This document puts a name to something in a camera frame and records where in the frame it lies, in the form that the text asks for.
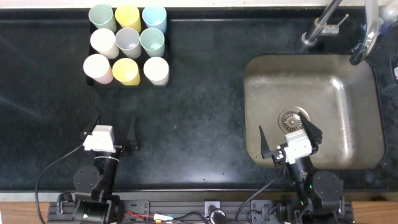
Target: faucet handle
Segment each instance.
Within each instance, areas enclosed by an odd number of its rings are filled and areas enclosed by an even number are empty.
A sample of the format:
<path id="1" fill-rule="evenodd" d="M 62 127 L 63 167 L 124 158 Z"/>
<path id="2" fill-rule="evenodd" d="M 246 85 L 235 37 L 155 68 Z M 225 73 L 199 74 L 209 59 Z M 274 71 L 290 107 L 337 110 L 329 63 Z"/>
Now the faucet handle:
<path id="1" fill-rule="evenodd" d="M 339 26 L 349 17 L 348 14 L 339 22 L 337 25 L 325 25 L 322 32 L 319 35 L 337 35 L 339 31 Z"/>

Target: white wall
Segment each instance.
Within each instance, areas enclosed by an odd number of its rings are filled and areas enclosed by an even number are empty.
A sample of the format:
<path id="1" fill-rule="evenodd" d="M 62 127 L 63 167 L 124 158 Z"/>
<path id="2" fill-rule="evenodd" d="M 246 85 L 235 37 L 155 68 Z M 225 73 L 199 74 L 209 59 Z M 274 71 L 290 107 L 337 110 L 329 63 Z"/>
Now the white wall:
<path id="1" fill-rule="evenodd" d="M 392 0 L 378 0 L 385 6 Z M 241 7 L 241 6 L 326 6 L 331 0 L 0 0 L 0 8 L 58 8 L 91 7 L 106 3 L 118 7 L 124 3 L 138 7 L 161 5 L 165 7 Z M 363 6 L 363 0 L 343 0 L 340 6 Z"/>

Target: yellow cup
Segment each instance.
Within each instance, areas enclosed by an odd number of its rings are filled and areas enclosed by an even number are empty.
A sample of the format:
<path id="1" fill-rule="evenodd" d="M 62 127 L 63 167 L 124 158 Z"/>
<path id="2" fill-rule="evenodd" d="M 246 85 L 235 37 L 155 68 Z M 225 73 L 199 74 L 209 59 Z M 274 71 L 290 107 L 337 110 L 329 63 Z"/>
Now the yellow cup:
<path id="1" fill-rule="evenodd" d="M 137 6 L 127 4 L 116 9 L 114 16 L 123 28 L 133 28 L 138 33 L 141 31 L 141 19 Z"/>
<path id="2" fill-rule="evenodd" d="M 138 85 L 141 80 L 137 63 L 129 58 L 122 58 L 115 62 L 112 74 L 123 85 Z"/>

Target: black countertop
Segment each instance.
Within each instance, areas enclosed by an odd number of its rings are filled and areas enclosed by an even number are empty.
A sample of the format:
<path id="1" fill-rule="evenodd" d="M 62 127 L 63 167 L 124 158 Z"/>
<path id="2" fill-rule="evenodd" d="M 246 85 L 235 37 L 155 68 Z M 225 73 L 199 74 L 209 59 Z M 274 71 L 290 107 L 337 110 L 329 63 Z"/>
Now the black countertop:
<path id="1" fill-rule="evenodd" d="M 168 9 L 171 83 L 164 89 L 97 90 L 86 84 L 87 9 L 2 10 L 0 13 L 0 190 L 34 189 L 40 171 L 79 145 L 80 131 L 101 114 L 125 136 L 139 118 L 142 149 L 123 157 L 115 191 L 258 189 L 275 174 L 246 152 L 244 69 L 265 54 L 350 54 L 363 37 L 364 9 L 337 37 L 303 49 L 300 36 L 322 9 Z M 374 46 L 374 68 L 386 139 L 374 169 L 335 170 L 346 190 L 398 189 L 398 86 L 390 58 L 398 30 Z M 92 164 L 77 152 L 42 179 L 43 190 L 73 189 L 74 172 Z M 292 190 L 280 177 L 269 190 Z"/>

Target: white cup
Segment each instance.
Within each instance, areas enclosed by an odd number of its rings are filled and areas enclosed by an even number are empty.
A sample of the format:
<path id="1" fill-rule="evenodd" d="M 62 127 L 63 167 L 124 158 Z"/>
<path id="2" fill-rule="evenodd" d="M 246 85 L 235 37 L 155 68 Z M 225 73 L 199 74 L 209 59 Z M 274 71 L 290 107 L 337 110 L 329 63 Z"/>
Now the white cup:
<path id="1" fill-rule="evenodd" d="M 98 4 L 92 7 L 88 12 L 88 18 L 97 28 L 107 28 L 112 32 L 116 32 L 116 22 L 111 6 Z"/>
<path id="2" fill-rule="evenodd" d="M 156 28 L 142 31 L 139 41 L 150 57 L 161 57 L 164 54 L 164 35 Z"/>
<path id="3" fill-rule="evenodd" d="M 113 80 L 111 65 L 104 55 L 88 56 L 83 64 L 83 70 L 86 75 L 101 84 L 108 84 Z"/>
<path id="4" fill-rule="evenodd" d="M 114 33 L 109 29 L 101 28 L 94 31 L 90 38 L 90 44 L 107 59 L 114 59 L 119 55 L 116 38 Z"/>
<path id="5" fill-rule="evenodd" d="M 147 27 L 159 29 L 162 33 L 165 33 L 167 29 L 166 17 L 166 9 L 162 6 L 149 6 L 142 12 L 142 18 Z"/>
<path id="6" fill-rule="evenodd" d="M 129 58 L 138 58 L 142 48 L 139 43 L 139 33 L 133 28 L 123 28 L 116 33 L 116 45 Z"/>
<path id="7" fill-rule="evenodd" d="M 166 85 L 169 81 L 169 65 L 161 57 L 152 57 L 144 64 L 144 74 L 154 85 Z"/>

